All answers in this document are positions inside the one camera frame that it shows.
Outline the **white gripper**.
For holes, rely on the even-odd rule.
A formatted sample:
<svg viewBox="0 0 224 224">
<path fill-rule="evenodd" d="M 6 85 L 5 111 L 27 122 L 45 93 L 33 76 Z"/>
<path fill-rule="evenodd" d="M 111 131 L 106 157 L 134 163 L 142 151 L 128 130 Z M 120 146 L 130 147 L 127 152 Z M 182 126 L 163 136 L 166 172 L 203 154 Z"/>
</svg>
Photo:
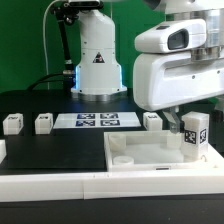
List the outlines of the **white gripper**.
<svg viewBox="0 0 224 224">
<path fill-rule="evenodd" d="M 147 111 L 163 110 L 173 134 L 184 132 L 178 107 L 224 94 L 224 53 L 217 60 L 193 62 L 189 52 L 141 54 L 133 68 L 135 103 Z"/>
</svg>

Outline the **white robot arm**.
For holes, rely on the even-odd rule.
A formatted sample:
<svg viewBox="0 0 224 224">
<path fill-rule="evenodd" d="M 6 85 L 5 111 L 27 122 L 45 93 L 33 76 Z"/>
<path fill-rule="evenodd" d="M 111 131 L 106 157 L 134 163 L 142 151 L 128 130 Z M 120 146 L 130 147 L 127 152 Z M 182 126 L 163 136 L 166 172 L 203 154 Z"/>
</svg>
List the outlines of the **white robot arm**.
<svg viewBox="0 0 224 224">
<path fill-rule="evenodd" d="M 103 1 L 69 0 L 81 21 L 73 92 L 88 100 L 126 90 L 115 59 L 114 24 L 97 9 Z M 224 0 L 143 1 L 165 20 L 134 40 L 140 53 L 133 65 L 134 101 L 163 111 L 171 130 L 180 132 L 178 106 L 224 93 Z"/>
</svg>

